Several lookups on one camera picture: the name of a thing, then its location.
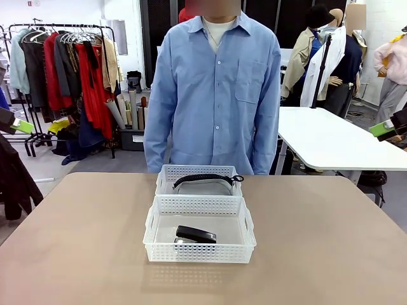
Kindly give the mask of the dark grey coat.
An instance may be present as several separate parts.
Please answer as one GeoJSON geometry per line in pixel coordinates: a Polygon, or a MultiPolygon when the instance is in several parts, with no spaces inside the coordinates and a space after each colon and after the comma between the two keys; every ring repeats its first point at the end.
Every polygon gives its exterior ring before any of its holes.
{"type": "Polygon", "coordinates": [[[20,46],[25,57],[31,102],[34,107],[45,107],[48,105],[48,94],[43,44],[22,41],[20,46]]]}

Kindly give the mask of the black stapler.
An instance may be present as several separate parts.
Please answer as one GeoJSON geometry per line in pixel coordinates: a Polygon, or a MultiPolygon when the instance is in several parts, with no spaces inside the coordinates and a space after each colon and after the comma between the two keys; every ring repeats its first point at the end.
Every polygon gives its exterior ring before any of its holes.
{"type": "Polygon", "coordinates": [[[178,226],[174,242],[216,244],[217,236],[214,233],[194,227],[178,226]]]}

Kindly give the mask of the mannequin with beige trench coat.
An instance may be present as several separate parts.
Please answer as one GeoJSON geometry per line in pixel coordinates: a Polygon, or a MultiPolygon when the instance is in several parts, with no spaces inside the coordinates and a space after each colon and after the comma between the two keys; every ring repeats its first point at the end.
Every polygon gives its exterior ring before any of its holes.
{"type": "Polygon", "coordinates": [[[317,29],[307,27],[298,36],[283,78],[281,95],[285,107],[299,107],[300,98],[312,57],[321,48],[317,29]]]}

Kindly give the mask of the pale mint fluffy coat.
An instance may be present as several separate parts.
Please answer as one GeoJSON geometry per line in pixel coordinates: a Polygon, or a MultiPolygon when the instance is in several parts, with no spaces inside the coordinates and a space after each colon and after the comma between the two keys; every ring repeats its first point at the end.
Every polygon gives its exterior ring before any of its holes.
{"type": "Polygon", "coordinates": [[[11,39],[10,85],[24,95],[30,94],[30,86],[26,71],[25,55],[20,42],[29,32],[29,29],[22,29],[11,39]]]}

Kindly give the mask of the yellow bag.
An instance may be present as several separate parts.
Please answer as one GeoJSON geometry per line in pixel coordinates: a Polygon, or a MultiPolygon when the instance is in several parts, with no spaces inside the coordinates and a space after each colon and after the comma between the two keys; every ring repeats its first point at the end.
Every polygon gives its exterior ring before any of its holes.
{"type": "Polygon", "coordinates": [[[70,125],[70,122],[68,119],[54,121],[48,127],[48,132],[56,135],[56,134],[58,134],[59,131],[61,131],[63,128],[67,128],[69,125],[70,125]]]}

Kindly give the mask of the person in blue shirt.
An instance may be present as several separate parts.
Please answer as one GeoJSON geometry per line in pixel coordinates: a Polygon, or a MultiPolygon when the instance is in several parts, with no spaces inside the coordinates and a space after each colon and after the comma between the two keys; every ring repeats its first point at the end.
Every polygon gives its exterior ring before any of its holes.
{"type": "Polygon", "coordinates": [[[255,175],[254,120],[263,101],[280,103],[280,63],[276,35],[244,13],[172,27],[149,97],[174,109],[164,163],[234,166],[255,175]]]}

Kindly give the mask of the black scarf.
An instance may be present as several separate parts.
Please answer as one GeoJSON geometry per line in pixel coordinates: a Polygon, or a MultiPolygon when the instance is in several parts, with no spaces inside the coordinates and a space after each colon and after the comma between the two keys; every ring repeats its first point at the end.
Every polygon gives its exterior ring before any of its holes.
{"type": "Polygon", "coordinates": [[[93,45],[91,44],[91,42],[89,42],[89,41],[84,41],[84,42],[83,42],[83,46],[85,47],[86,57],[87,57],[87,59],[88,59],[89,65],[90,65],[90,67],[89,67],[89,73],[88,73],[88,75],[89,75],[90,87],[91,87],[91,88],[94,88],[94,80],[93,80],[92,71],[98,69],[98,68],[99,68],[99,64],[98,64],[97,57],[96,57],[96,55],[95,55],[95,53],[94,53],[93,45]]]}

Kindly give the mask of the black bucket hat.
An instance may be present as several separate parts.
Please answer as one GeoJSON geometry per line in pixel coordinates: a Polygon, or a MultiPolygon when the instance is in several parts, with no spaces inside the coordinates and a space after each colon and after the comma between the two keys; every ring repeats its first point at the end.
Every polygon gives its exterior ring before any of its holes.
{"type": "Polygon", "coordinates": [[[306,26],[311,29],[317,29],[331,23],[335,16],[330,14],[324,4],[312,6],[305,15],[306,26]]]}

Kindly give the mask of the blue denim garment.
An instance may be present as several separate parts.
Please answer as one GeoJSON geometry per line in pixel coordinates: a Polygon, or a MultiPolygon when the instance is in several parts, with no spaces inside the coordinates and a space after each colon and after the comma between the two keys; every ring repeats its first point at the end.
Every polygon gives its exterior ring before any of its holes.
{"type": "Polygon", "coordinates": [[[79,125],[67,134],[68,155],[63,159],[62,165],[87,158],[90,154],[99,151],[103,142],[105,142],[105,138],[102,132],[89,122],[85,105],[82,102],[79,125]]]}

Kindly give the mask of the white shirt on mannequin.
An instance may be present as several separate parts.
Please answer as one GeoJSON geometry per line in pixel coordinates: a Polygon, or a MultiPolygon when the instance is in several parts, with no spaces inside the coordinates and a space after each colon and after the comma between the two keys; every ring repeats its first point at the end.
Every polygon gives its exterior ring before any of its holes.
{"type": "MultiPolygon", "coordinates": [[[[346,27],[342,26],[337,28],[331,35],[331,44],[328,50],[328,56],[325,63],[324,72],[322,75],[319,95],[317,100],[325,100],[329,85],[329,77],[332,72],[336,69],[338,64],[345,53],[346,45],[346,27]]],[[[326,51],[326,43],[324,43],[321,48],[316,52],[316,54],[311,58],[308,65],[307,73],[305,76],[305,81],[303,85],[303,91],[300,98],[301,107],[311,107],[314,100],[315,88],[317,86],[317,80],[320,73],[322,58],[324,52],[326,51]]]]}

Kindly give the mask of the grey zippered pencil pouch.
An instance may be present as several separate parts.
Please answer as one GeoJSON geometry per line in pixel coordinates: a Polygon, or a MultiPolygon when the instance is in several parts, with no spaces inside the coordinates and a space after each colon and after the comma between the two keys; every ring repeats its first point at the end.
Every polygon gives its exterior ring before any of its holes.
{"type": "Polygon", "coordinates": [[[238,182],[243,182],[244,177],[232,177],[213,173],[187,175],[174,182],[174,194],[192,195],[217,195],[234,196],[233,188],[238,182]]]}

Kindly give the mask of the black bag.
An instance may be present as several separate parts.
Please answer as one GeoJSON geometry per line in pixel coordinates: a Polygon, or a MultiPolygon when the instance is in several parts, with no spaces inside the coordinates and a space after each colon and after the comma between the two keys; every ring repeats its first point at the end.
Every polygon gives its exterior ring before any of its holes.
{"type": "Polygon", "coordinates": [[[387,174],[384,171],[362,171],[358,184],[366,187],[381,187],[387,183],[387,174]]]}

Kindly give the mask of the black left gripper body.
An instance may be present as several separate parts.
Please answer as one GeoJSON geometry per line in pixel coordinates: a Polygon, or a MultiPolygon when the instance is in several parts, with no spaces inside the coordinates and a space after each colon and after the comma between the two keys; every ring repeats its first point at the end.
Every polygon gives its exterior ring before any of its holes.
{"type": "Polygon", "coordinates": [[[15,129],[11,127],[14,121],[14,113],[0,107],[0,132],[15,133],[15,129]]]}

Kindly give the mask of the white table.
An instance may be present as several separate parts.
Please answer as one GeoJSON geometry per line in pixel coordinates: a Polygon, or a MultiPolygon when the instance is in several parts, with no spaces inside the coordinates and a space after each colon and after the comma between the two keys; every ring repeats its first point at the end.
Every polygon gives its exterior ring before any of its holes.
{"type": "Polygon", "coordinates": [[[407,171],[407,152],[378,141],[370,132],[321,108],[281,107],[282,139],[276,174],[289,147],[302,162],[317,170],[407,171]]]}

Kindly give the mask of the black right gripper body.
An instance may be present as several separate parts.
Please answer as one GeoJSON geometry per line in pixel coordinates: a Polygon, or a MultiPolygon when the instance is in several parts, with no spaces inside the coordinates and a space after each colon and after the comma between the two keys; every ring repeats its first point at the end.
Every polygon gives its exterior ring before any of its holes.
{"type": "Polygon", "coordinates": [[[390,120],[396,133],[407,133],[407,107],[395,112],[390,120]]]}

